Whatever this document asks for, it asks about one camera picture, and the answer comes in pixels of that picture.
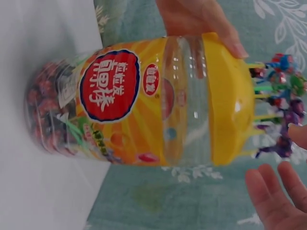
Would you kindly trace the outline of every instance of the white surface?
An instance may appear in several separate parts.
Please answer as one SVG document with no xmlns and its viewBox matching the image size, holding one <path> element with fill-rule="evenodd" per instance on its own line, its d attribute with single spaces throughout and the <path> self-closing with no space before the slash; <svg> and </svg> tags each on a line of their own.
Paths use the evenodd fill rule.
<svg viewBox="0 0 307 230">
<path fill-rule="evenodd" d="M 101 47 L 92 0 L 0 1 L 0 229 L 81 230 L 108 163 L 41 153 L 27 136 L 24 87 L 52 58 Z"/>
</svg>

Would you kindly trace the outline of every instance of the clear plastic jar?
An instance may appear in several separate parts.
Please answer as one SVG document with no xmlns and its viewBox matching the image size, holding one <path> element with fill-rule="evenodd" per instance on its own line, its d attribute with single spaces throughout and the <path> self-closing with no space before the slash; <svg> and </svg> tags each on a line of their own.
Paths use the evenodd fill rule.
<svg viewBox="0 0 307 230">
<path fill-rule="evenodd" d="M 171 36 L 47 63 L 29 83 L 25 113 L 34 141 L 50 153 L 219 165 L 248 139 L 253 94 L 245 63 L 216 35 Z"/>
</svg>

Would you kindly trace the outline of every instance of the green tablecloth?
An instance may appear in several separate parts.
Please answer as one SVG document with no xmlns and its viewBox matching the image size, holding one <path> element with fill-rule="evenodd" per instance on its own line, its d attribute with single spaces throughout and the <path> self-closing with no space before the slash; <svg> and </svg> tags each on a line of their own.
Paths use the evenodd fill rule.
<svg viewBox="0 0 307 230">
<path fill-rule="evenodd" d="M 95 0 L 104 46 L 165 35 L 154 0 Z M 306 0 L 219 0 L 241 35 L 248 61 L 274 53 L 296 55 L 305 70 Z M 290 161 L 307 182 L 306 151 L 294 146 Z M 258 230 L 244 174 L 281 159 L 241 157 L 227 167 L 143 168 L 111 166 L 88 218 L 88 230 Z"/>
</svg>

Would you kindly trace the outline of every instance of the human hand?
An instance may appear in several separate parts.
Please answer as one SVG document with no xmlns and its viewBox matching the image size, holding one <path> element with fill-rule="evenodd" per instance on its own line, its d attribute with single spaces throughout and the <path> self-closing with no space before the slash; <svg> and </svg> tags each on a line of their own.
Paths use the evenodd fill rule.
<svg viewBox="0 0 307 230">
<path fill-rule="evenodd" d="M 287 199 L 270 165 L 246 173 L 248 194 L 259 218 L 266 230 L 306 230 L 307 189 L 289 162 L 280 163 L 278 173 L 294 205 Z"/>
<path fill-rule="evenodd" d="M 297 126 L 290 124 L 288 134 L 295 144 L 307 150 L 307 125 Z"/>
<path fill-rule="evenodd" d="M 216 32 L 236 58 L 247 58 L 238 32 L 216 0 L 156 0 L 167 35 Z"/>
</svg>

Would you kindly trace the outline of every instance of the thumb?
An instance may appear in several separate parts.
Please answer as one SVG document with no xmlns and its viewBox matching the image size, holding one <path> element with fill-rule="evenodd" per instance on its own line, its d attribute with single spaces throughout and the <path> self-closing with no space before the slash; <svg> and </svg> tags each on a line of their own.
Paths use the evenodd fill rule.
<svg viewBox="0 0 307 230">
<path fill-rule="evenodd" d="M 289 138 L 299 147 L 307 150 L 307 125 L 297 126 L 289 124 Z"/>
</svg>

